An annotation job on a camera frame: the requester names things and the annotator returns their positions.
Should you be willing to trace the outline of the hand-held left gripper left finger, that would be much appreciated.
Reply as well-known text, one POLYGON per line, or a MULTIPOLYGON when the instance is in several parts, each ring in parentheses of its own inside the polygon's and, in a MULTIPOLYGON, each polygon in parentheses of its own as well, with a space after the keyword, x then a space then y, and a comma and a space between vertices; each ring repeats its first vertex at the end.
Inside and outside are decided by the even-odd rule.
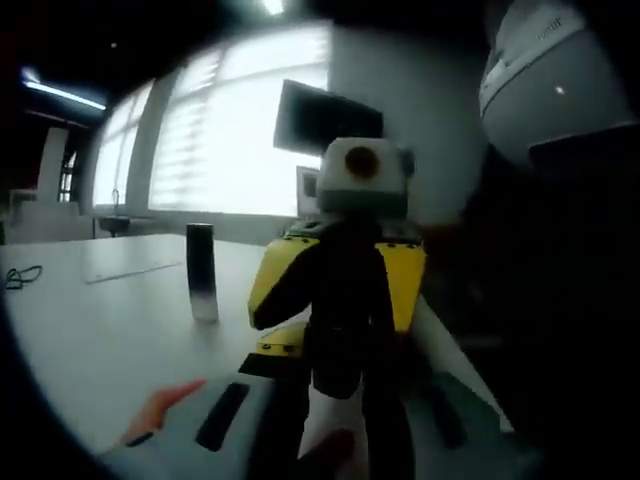
POLYGON ((116 479, 286 478, 307 416, 302 329, 258 341, 236 372, 169 409, 161 430, 101 457, 116 479))

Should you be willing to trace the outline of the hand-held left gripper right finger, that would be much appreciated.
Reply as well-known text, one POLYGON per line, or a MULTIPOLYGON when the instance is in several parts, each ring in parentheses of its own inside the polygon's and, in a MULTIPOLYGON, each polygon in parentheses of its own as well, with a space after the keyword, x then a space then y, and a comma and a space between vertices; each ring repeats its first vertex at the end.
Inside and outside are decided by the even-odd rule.
POLYGON ((362 413, 371 479, 503 479, 499 417, 449 373, 403 372, 390 338, 363 351, 362 413))

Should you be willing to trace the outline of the person's left hand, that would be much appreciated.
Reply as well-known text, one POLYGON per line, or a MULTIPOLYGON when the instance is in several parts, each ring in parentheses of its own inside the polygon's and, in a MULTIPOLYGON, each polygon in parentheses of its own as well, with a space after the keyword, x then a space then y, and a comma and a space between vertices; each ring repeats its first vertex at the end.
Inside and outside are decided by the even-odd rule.
MULTIPOLYGON (((164 386, 153 392, 132 418, 116 443, 130 446, 162 429, 171 407, 199 390, 207 382, 197 379, 180 385, 164 386)), ((333 430, 289 468, 290 479, 335 479, 354 455, 355 437, 344 428, 333 430)))

